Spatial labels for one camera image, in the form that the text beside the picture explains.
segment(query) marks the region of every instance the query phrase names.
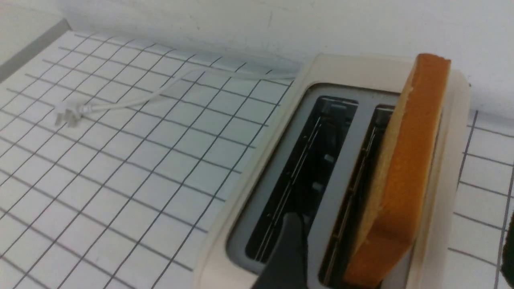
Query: white power cord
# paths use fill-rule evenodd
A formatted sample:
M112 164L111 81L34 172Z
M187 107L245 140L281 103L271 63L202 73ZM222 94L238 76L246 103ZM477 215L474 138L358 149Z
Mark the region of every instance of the white power cord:
M248 80L271 80L271 79L290 79L295 78L296 74L279 74L279 75L268 75L268 74L246 74L246 73L233 73L230 71L225 71L221 69L205 67L205 68L193 68L184 71L178 76L175 76L169 83L162 86L160 89L154 91L152 94L143 97L141 99L135 99L127 102L113 103L113 104L85 104L85 103L76 103L72 101L64 101L55 106L54 113L57 115L56 118L56 126L60 126L63 122L67 122L69 127L74 127L77 125L80 118L88 113L98 112L98 111L106 111L106 110L116 110L122 109L129 106L140 105L147 101L154 99L155 97L162 94L165 90L173 86L173 84L177 83L179 80L184 78L185 76L195 73L195 72L206 72L212 73L225 77L239 78L239 79L248 79Z

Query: white toaster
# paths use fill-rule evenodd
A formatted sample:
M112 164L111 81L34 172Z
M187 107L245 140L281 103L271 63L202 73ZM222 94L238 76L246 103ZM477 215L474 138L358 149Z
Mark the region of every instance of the white toaster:
M203 244L195 289L351 288L362 194L411 68L332 55L305 65ZM442 286L469 96L452 70L418 237L383 289Z

